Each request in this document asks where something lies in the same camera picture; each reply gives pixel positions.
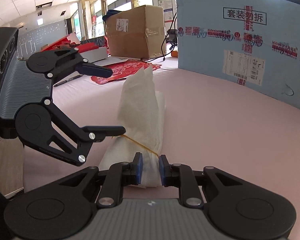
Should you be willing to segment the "large blue printed carton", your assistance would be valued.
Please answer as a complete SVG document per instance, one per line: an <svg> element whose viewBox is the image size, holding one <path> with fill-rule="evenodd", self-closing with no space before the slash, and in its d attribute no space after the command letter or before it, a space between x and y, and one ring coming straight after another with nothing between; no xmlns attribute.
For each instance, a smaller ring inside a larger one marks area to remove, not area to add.
<svg viewBox="0 0 300 240"><path fill-rule="evenodd" d="M176 0L179 68L300 109L300 4Z"/></svg>

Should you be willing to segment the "sealed brown cardboard box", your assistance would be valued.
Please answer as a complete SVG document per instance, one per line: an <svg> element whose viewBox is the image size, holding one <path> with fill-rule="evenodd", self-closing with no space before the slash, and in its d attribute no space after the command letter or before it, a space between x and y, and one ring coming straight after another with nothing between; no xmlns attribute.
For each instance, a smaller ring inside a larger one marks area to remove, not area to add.
<svg viewBox="0 0 300 240"><path fill-rule="evenodd" d="M149 60L166 53L164 10L143 5L106 20L111 56Z"/></svg>

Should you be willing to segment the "white flat cardboard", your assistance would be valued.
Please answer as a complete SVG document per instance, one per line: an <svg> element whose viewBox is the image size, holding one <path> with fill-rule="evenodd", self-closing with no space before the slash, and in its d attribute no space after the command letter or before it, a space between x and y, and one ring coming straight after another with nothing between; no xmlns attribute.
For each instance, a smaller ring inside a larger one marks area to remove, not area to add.
<svg viewBox="0 0 300 240"><path fill-rule="evenodd" d="M127 58L121 59L118 57L109 56L106 59L94 62L94 65L100 66L100 67L106 67L106 66L109 66L112 64L123 63L123 62L126 62L127 60L128 60Z"/></svg>

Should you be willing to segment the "red patterned paper bag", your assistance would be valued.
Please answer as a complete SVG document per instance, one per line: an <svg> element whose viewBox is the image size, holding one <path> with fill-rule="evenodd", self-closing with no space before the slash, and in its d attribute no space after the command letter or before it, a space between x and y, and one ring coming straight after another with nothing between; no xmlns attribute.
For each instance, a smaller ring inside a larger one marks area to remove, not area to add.
<svg viewBox="0 0 300 240"><path fill-rule="evenodd" d="M152 66L153 70L157 70L161 67L160 64L151 62L147 63L138 60L127 60L125 62L108 65L108 68L113 71L111 77L92 76L91 80L98 85L104 85L112 81L125 79L131 75L134 75L141 68L146 69L149 66Z"/></svg>

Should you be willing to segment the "orange tray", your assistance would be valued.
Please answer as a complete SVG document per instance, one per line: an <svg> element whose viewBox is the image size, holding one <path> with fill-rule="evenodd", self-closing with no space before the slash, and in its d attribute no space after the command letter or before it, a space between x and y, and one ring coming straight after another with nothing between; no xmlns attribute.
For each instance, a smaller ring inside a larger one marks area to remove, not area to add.
<svg viewBox="0 0 300 240"><path fill-rule="evenodd" d="M171 57L178 58L178 51L177 50L171 51Z"/></svg>

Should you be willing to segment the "yellow rubber band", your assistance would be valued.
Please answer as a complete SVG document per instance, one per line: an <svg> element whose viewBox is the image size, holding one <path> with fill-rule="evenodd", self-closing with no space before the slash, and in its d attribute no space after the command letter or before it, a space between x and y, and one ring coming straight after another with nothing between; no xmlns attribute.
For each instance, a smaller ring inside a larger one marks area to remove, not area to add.
<svg viewBox="0 0 300 240"><path fill-rule="evenodd" d="M148 152L150 152L150 153L156 155L156 156L159 158L159 155L157 154L157 152L154 152L153 150L151 150L150 148L148 148L148 147L145 146L144 144L141 144L140 142L134 140L133 138L131 138L131 137L125 135L125 134L112 136L112 138L118 138L118 137L122 137L122 138L128 139L128 140L131 141L132 143L138 145L139 147L143 148L144 150L147 150Z"/></svg>

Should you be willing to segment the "white fabric shopping bag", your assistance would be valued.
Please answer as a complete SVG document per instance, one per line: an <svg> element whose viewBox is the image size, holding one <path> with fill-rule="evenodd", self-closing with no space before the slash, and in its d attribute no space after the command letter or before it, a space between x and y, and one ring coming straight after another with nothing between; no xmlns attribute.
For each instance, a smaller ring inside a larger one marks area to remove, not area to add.
<svg viewBox="0 0 300 240"><path fill-rule="evenodd" d="M153 68L152 66L141 68L129 76L123 84L117 122L126 129L125 135L160 155L164 117L165 97L162 92L155 90ZM159 158L126 138L118 137L112 140L99 164L99 169L107 170L115 163L130 162L137 152L140 152L143 158L139 187L160 186Z"/></svg>

